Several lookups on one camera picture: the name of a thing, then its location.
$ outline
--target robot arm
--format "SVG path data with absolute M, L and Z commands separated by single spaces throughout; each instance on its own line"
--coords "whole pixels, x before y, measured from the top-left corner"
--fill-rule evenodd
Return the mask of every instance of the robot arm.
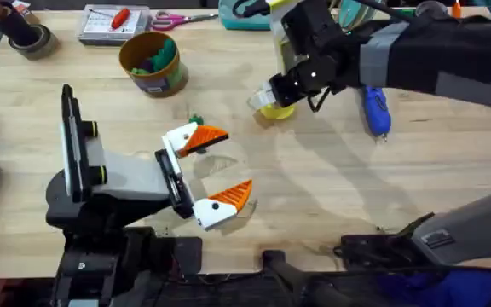
M 308 0 L 297 3 L 281 23 L 296 56 L 306 55 L 307 60 L 274 75 L 259 93 L 259 107 L 287 107 L 308 98 L 315 111 L 311 98 L 324 88 L 336 94 L 364 85 L 491 107 L 491 21 L 486 18 L 435 20 L 421 15 L 401 22 L 369 21 L 344 33 L 324 2 Z
M 379 6 L 370 0 L 356 1 Z M 424 15 L 402 16 L 388 8 L 384 11 L 402 21 L 369 21 L 344 33 L 323 1 L 297 3 L 280 22 L 301 61 L 264 83 L 252 105 L 288 107 L 307 98 L 317 112 L 329 92 L 369 85 L 491 107 L 490 20 L 480 16 L 435 20 Z M 323 89 L 315 105 L 312 98 Z M 490 258 L 491 195 L 455 211 L 430 214 L 396 235 L 347 235 L 336 250 L 350 268 L 358 264 L 369 269 Z M 382 255 L 384 261 L 374 261 L 371 255 Z
M 62 91 L 62 119 L 65 167 L 47 190 L 50 225 L 77 233 L 103 232 L 171 206 L 180 217 L 194 216 L 208 230 L 237 215 L 249 198 L 251 180 L 197 200 L 183 178 L 179 159 L 228 139 L 224 130 L 184 125 L 162 137 L 164 148 L 153 159 L 139 159 L 104 150 L 97 123 L 81 119 L 69 85 Z

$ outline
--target paper cup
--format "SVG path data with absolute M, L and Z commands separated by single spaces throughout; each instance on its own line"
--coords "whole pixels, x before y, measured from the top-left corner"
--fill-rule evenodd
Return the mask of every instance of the paper cup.
M 132 72 L 142 61 L 156 55 L 168 38 L 172 39 L 162 32 L 145 32 L 126 41 L 118 54 L 120 65 L 132 81 L 140 90 L 153 97 L 171 96 L 182 89 L 188 80 L 188 71 L 180 62 L 178 48 L 173 60 L 162 70 L 145 75 Z

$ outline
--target pink scissors handle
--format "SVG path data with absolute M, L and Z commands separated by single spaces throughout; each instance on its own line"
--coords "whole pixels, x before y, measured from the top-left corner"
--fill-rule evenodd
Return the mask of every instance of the pink scissors handle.
M 165 10 L 160 10 L 157 14 L 154 15 L 154 19 L 156 20 L 185 20 L 187 16 L 172 14 Z
M 169 31 L 184 23 L 186 23 L 185 20 L 154 20 L 153 29 L 156 31 Z

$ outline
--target wooden table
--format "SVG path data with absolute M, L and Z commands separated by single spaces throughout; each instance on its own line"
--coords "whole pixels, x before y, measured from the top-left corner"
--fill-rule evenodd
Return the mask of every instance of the wooden table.
M 464 13 L 489 16 L 485 8 Z M 182 166 L 198 196 L 252 178 L 256 209 L 210 232 L 171 209 L 137 223 L 200 236 L 205 273 L 258 270 L 268 248 L 284 249 L 301 269 L 342 269 L 331 253 L 341 235 L 398 230 L 491 194 L 490 108 L 386 90 L 393 129 L 385 144 L 367 134 L 355 90 L 329 97 L 316 114 L 298 103 L 291 119 L 255 118 L 246 101 L 276 72 L 270 34 L 225 31 L 218 20 L 170 33 L 190 80 L 177 95 L 152 99 L 120 68 L 118 48 L 75 38 L 79 12 L 36 15 L 60 39 L 59 52 L 30 62 L 0 45 L 0 277 L 53 276 L 61 258 L 64 238 L 45 222 L 44 195 L 62 168 L 64 83 L 115 152 L 152 157 L 160 137 L 194 113 L 229 131 L 228 141 Z

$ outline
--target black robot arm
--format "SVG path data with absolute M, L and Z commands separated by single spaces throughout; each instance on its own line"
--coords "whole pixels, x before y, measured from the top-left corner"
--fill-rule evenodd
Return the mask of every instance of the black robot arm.
M 282 107 L 307 97 L 314 110 L 310 98 L 323 89 L 326 96 L 363 85 L 491 107 L 491 20 L 484 17 L 373 20 L 344 32 L 323 1 L 308 0 L 298 3 L 281 23 L 296 55 L 308 56 L 286 75 L 270 79 Z

